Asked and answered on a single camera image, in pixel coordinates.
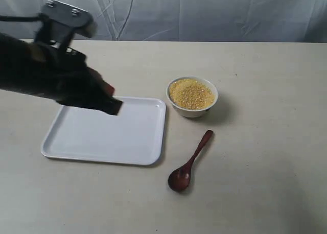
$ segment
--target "cable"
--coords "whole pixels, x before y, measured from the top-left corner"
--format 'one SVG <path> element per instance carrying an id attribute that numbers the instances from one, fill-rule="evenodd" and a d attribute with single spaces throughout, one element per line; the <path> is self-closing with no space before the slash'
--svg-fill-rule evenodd
<path id="1" fill-rule="evenodd" d="M 6 22 L 36 22 L 39 20 L 41 20 L 40 16 L 16 17 L 16 16 L 0 15 L 0 21 L 6 21 Z"/>

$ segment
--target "robotic arm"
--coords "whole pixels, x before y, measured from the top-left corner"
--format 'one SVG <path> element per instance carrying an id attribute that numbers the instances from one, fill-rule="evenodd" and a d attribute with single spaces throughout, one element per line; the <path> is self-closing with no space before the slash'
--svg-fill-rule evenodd
<path id="1" fill-rule="evenodd" d="M 36 17 L 0 16 L 0 21 L 42 22 L 33 43 L 0 33 L 0 89 L 118 114 L 122 102 L 112 97 L 114 88 L 69 47 L 75 33 L 93 36 L 96 26 L 87 11 L 48 1 Z"/>

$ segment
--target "white tray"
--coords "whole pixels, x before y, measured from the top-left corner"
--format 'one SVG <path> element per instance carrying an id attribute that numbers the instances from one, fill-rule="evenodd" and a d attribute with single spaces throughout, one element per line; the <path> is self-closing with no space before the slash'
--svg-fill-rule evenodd
<path id="1" fill-rule="evenodd" d="M 158 99 L 117 97 L 119 115 L 63 106 L 41 152 L 50 158 L 150 165 L 161 153 L 166 105 Z"/>

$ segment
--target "table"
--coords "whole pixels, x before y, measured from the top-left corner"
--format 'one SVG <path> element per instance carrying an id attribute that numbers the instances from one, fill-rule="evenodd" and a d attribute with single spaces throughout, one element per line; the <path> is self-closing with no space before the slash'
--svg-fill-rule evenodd
<path id="1" fill-rule="evenodd" d="M 0 91 L 1 233 L 326 233 L 327 44 L 75 41 L 121 96 L 167 104 L 151 167 L 47 159 L 59 105 Z M 212 81 L 208 116 L 180 117 L 166 85 Z M 170 172 L 215 137 L 182 195 Z"/>

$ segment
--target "wooden spoon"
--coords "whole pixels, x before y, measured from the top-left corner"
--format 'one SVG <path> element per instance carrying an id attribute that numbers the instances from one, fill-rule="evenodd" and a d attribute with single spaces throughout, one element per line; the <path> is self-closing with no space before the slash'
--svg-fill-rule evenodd
<path id="1" fill-rule="evenodd" d="M 170 174 L 168 185 L 173 191 L 182 192 L 189 186 L 193 162 L 213 134 L 211 130 L 206 131 L 190 160 Z"/>

